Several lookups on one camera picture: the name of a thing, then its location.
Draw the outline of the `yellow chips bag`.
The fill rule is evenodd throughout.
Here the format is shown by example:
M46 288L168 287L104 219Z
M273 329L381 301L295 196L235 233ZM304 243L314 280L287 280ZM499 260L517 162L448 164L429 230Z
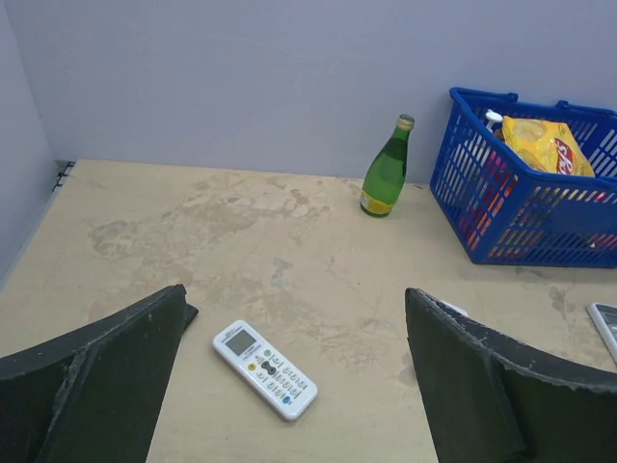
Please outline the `yellow chips bag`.
M505 116L501 133L510 150L535 171L576 177L595 176L566 123Z

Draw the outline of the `green glass bottle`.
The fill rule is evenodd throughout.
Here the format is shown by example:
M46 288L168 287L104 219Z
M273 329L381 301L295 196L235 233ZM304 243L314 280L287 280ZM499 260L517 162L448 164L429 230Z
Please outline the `green glass bottle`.
M362 184L360 206L373 217L388 216L406 180L408 142L415 119L401 114L388 141L368 168Z

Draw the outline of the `white grey remote control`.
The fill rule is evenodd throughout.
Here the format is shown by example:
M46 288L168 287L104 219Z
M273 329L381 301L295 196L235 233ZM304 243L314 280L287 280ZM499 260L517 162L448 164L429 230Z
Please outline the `white grey remote control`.
M614 363L617 364L617 308L606 303L594 302L589 305L587 311Z

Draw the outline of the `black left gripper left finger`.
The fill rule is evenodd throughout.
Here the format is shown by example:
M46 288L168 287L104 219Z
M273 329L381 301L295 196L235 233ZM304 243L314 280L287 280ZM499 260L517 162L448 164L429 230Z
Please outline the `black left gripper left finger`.
M164 287L1 360L4 462L144 462L198 310Z

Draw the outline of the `white air conditioner remote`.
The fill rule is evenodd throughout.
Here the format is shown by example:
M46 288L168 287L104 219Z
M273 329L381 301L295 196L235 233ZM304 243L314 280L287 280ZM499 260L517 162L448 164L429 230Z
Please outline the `white air conditioner remote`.
M212 346L286 421L298 420L317 398L316 384L244 320L216 335Z

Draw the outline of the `blue plastic shopping basket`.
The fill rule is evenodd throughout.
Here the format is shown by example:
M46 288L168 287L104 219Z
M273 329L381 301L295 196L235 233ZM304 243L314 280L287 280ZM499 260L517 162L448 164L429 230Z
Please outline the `blue plastic shopping basket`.
M470 260L480 264L616 265L616 113L525 103L515 93L453 88L430 189ZM593 177L528 167L488 127L486 114L566 123Z

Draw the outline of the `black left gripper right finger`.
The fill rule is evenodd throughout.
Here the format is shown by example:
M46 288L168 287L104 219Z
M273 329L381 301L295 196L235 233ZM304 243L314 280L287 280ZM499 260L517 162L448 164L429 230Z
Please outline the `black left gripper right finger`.
M615 373L510 338L421 289L407 289L405 313L439 461L615 461Z

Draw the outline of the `white bottle cap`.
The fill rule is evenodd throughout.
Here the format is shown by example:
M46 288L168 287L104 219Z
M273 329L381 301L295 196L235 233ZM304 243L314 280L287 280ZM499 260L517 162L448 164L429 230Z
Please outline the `white bottle cap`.
M493 131L496 124L502 124L503 117L496 111L488 109L485 113L487 120L486 127L488 130Z

